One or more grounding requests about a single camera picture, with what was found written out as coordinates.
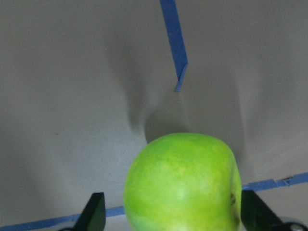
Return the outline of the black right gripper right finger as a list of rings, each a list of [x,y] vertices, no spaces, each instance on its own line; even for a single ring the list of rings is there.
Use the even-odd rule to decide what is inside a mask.
[[[242,191],[241,220],[247,231],[285,231],[286,225],[263,200],[250,190]]]

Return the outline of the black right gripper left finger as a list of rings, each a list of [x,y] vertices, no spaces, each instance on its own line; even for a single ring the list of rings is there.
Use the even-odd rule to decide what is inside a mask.
[[[106,224],[104,193],[93,193],[73,226],[74,231],[103,231]]]

